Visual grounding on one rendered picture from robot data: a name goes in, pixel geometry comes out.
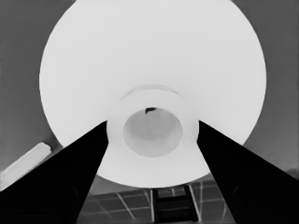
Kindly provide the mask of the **white round carrier wide hole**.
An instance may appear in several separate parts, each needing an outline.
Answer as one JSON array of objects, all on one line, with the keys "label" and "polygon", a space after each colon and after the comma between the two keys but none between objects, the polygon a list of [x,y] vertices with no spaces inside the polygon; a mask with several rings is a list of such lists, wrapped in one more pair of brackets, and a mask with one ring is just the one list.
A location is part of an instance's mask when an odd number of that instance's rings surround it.
[{"label": "white round carrier wide hole", "polygon": [[103,166],[129,174],[177,170],[183,159],[198,156],[196,112],[180,94],[158,88],[123,96],[107,123]]}]

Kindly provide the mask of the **dark robot body block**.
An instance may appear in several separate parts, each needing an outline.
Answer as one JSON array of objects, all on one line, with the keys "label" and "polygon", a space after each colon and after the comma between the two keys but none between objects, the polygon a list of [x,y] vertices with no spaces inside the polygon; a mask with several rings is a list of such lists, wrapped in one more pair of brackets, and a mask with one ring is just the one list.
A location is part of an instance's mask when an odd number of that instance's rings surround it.
[{"label": "dark robot body block", "polygon": [[197,222],[199,220],[188,185],[152,189],[151,193],[155,224]]}]

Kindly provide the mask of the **large thick white disc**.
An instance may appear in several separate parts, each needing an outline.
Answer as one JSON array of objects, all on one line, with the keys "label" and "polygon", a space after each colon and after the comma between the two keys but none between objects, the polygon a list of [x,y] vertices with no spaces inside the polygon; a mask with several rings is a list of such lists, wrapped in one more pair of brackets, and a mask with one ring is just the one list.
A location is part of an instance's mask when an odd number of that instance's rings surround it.
[{"label": "large thick white disc", "polygon": [[[77,0],[56,23],[43,52],[39,89],[49,126],[63,146],[105,121],[127,93],[180,94],[203,121],[244,143],[262,112],[263,50],[232,0]],[[135,188],[191,182],[209,168],[198,156],[169,172],[97,173]]]}]

